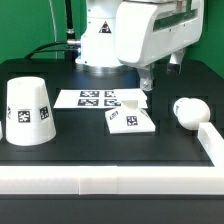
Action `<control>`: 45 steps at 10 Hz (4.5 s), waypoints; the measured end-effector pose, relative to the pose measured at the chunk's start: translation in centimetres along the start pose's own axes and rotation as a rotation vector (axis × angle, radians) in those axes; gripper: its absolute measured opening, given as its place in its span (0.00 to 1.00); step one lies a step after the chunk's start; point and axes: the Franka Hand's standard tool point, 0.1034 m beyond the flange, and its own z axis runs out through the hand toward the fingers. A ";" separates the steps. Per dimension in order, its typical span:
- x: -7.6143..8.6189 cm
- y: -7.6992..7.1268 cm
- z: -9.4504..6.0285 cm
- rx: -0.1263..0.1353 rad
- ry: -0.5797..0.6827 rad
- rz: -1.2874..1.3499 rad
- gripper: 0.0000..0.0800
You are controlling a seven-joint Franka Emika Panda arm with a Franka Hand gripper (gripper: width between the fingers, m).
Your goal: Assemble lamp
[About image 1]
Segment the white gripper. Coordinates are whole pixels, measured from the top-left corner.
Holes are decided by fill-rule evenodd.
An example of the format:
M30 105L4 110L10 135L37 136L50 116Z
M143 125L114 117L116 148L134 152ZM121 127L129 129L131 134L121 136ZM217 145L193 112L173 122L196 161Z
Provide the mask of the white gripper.
M115 27L116 56L122 64L138 68L143 91L151 91L154 86L151 63L169 54L167 74L180 74L185 55L183 48L200 39L203 14L204 0L124 1L120 4Z

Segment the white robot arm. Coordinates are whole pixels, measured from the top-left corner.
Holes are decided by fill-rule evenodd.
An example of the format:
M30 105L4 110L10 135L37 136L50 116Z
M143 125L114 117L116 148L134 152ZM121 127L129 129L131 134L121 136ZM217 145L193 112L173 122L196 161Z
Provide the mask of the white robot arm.
M204 0L86 0L87 28L78 68L105 76L135 68L140 88L153 88L154 63L170 58L178 74L187 46L202 34Z

